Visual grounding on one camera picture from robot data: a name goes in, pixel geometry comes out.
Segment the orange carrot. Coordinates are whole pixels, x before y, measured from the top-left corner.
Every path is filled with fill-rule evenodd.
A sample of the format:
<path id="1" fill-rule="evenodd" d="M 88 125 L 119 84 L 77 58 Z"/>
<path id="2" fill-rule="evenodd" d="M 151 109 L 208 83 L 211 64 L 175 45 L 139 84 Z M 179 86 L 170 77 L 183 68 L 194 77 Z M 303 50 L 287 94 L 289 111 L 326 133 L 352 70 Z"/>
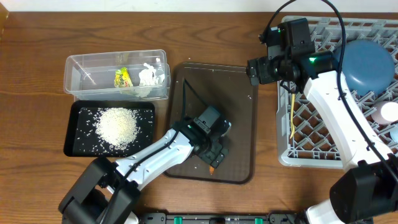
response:
<path id="1" fill-rule="evenodd" d="M 212 166 L 209 166 L 209 172 L 211 175 L 213 175 L 214 171 L 215 171 L 215 168 Z"/>

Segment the yellow plastic spoon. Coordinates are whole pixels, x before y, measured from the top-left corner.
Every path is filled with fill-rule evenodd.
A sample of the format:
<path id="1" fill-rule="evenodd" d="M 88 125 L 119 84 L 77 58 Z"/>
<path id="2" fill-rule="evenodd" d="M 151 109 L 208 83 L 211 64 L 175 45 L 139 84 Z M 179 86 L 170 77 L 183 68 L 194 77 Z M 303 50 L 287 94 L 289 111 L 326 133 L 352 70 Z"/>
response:
<path id="1" fill-rule="evenodd" d="M 291 94 L 291 108 L 290 108 L 290 137 L 289 139 L 293 139 L 295 134 L 295 125 L 294 125 L 294 105 L 295 105 L 295 93 Z"/>

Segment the white tissue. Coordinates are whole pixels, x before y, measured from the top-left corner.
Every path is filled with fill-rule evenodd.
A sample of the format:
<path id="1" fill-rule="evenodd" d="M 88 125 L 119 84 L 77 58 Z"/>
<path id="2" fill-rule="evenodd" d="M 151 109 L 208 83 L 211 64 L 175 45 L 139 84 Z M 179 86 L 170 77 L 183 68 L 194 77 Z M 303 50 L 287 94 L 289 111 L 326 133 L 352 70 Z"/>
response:
<path id="1" fill-rule="evenodd" d="M 165 72 L 162 69 L 156 69 L 148 63 L 144 63 L 145 69 L 139 72 L 140 86 L 162 85 L 165 80 Z"/>

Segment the dark blue plate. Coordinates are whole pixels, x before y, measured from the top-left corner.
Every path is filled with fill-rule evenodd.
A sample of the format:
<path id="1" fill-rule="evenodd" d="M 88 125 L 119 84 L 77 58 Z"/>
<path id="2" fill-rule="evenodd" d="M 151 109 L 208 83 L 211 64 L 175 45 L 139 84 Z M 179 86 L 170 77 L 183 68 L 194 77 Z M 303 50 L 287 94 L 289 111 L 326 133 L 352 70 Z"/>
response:
<path id="1" fill-rule="evenodd" d="M 341 87 L 359 96 L 369 92 L 379 95 L 386 91 L 395 74 L 390 53 L 370 40 L 348 42 L 343 56 Z"/>

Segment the yellow snack wrapper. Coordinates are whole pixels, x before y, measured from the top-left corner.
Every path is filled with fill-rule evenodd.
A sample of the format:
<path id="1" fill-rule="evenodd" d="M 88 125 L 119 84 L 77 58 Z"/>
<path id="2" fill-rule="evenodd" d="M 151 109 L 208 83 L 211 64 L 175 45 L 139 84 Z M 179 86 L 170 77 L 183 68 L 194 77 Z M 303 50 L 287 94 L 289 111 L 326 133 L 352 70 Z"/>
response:
<path id="1" fill-rule="evenodd" d="M 115 71 L 114 86 L 116 88 L 133 86 L 128 69 L 126 67 L 122 67 Z"/>

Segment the pink white cup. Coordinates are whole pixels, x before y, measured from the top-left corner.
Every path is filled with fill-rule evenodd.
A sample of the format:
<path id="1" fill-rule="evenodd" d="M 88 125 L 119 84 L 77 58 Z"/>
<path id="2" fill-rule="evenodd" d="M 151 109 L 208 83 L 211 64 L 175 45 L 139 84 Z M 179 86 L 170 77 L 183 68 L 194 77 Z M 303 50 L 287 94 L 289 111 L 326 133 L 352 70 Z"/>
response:
<path id="1" fill-rule="evenodd" d="M 376 110 L 371 115 L 372 119 L 378 124 L 391 124 L 398 120 L 397 103 L 391 101 L 381 101 L 373 106 Z"/>

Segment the light blue cup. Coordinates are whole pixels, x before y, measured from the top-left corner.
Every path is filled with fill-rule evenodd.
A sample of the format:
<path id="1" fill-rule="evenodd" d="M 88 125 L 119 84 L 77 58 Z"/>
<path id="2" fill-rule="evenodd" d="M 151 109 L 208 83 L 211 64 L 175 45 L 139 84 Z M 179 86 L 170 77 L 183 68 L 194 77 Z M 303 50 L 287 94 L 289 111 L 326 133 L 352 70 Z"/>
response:
<path id="1" fill-rule="evenodd" d="M 393 127 L 389 131 L 390 137 L 394 142 L 398 142 L 398 127 Z"/>

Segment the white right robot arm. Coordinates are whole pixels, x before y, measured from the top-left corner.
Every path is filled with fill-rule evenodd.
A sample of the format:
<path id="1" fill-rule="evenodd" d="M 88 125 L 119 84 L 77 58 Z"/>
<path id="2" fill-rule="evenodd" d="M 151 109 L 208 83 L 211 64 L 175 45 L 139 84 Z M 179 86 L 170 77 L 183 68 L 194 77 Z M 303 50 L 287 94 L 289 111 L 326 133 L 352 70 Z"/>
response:
<path id="1" fill-rule="evenodd" d="M 354 223 L 397 211 L 397 158 L 358 108 L 333 53 L 248 60 L 252 85 L 294 82 L 322 117 L 344 175 L 328 200 L 307 209 L 308 223 Z"/>

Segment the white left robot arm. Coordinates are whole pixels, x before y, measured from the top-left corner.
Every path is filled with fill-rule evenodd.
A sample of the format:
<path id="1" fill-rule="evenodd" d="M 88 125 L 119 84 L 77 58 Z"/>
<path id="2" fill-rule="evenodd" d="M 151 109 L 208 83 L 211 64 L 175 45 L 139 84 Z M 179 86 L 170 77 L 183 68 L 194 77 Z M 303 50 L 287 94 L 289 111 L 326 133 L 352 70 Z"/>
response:
<path id="1" fill-rule="evenodd" d="M 133 214 L 142 189 L 167 169 L 191 155 L 203 155 L 230 129 L 221 119 L 207 124 L 186 118 L 157 142 L 115 162 L 93 160 L 58 206 L 68 223 L 138 223 Z"/>

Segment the grey dishwasher rack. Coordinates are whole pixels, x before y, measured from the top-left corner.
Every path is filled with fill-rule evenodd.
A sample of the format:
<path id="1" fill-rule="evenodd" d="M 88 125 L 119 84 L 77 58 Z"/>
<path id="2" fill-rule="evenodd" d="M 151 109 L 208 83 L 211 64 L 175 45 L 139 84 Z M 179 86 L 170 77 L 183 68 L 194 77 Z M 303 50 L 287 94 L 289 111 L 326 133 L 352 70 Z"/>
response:
<path id="1" fill-rule="evenodd" d="M 341 27 L 335 17 L 307 18 L 310 35 L 315 43 L 316 51 L 336 50 L 341 44 Z M 347 40 L 370 40 L 384 47 L 397 61 L 397 21 L 390 19 L 359 19 L 345 18 Z M 389 131 L 397 127 L 397 123 L 381 125 L 371 119 L 375 112 L 373 105 L 379 101 L 397 101 L 397 75 L 386 91 L 375 95 L 369 92 L 359 96 L 355 91 L 352 96 L 362 110 L 376 136 L 386 144 L 394 154 L 397 153 L 397 143 Z M 294 105 L 295 134 L 290 137 L 291 95 L 278 88 L 277 121 L 277 151 L 278 160 L 284 166 L 313 167 L 325 169 L 341 169 L 340 154 L 320 115 L 303 94 L 296 94 Z"/>

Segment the brown serving tray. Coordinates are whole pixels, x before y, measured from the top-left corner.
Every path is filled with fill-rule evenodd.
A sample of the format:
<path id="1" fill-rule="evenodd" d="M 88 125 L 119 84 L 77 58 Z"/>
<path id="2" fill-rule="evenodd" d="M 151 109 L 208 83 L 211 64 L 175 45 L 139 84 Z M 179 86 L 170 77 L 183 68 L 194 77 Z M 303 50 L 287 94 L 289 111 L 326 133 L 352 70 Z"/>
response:
<path id="1" fill-rule="evenodd" d="M 231 123 L 221 139 L 229 153 L 221 164 L 210 167 L 197 156 L 165 171 L 167 177 L 245 184 L 254 173 L 258 88 L 250 84 L 244 67 L 181 63 L 172 76 L 166 127 L 178 121 L 182 96 L 186 96 L 185 114 L 198 117 L 207 105 L 214 106 Z"/>

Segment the white rice pile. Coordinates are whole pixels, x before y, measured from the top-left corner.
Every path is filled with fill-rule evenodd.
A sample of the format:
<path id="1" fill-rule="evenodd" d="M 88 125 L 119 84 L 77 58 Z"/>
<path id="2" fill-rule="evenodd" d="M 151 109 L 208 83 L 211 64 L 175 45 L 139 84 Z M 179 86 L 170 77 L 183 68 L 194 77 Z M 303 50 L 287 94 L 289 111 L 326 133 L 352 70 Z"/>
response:
<path id="1" fill-rule="evenodd" d="M 137 110 L 101 108 L 95 115 L 95 133 L 112 151 L 125 151 L 140 132 Z"/>

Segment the clear plastic bin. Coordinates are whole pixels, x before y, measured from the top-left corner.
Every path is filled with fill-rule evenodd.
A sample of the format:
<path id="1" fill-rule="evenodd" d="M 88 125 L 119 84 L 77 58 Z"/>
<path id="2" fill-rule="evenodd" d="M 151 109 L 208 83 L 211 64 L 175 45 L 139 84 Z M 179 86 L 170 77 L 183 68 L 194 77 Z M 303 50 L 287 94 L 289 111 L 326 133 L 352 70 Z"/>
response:
<path id="1" fill-rule="evenodd" d="M 140 86 L 144 63 L 165 72 L 162 85 Z M 115 71 L 126 67 L 133 86 L 116 88 Z M 65 63 L 63 88 L 79 100 L 147 101 L 166 100 L 170 89 L 170 67 L 164 50 L 136 50 L 71 55 Z"/>

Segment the black tray bin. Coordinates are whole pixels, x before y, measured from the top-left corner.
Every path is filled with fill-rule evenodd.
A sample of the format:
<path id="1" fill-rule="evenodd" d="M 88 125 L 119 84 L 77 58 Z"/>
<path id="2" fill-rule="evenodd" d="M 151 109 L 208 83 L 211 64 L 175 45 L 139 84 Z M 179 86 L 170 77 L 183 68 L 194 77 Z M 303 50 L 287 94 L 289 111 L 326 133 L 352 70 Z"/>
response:
<path id="1" fill-rule="evenodd" d="M 125 151 L 112 151 L 109 144 L 95 133 L 94 117 L 101 108 L 137 110 L 140 132 Z M 69 157 L 127 157 L 152 144 L 155 107 L 150 102 L 133 101 L 76 101 L 72 104 L 63 152 Z"/>

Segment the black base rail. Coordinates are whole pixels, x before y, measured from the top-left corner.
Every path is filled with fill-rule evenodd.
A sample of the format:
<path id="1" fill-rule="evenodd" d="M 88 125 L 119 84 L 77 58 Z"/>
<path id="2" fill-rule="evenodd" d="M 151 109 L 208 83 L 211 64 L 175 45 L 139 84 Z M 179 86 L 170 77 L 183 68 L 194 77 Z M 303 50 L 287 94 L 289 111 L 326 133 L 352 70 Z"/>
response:
<path id="1" fill-rule="evenodd" d="M 139 224 L 306 224 L 306 219 L 294 213 L 267 215 L 167 215 L 147 213 Z"/>

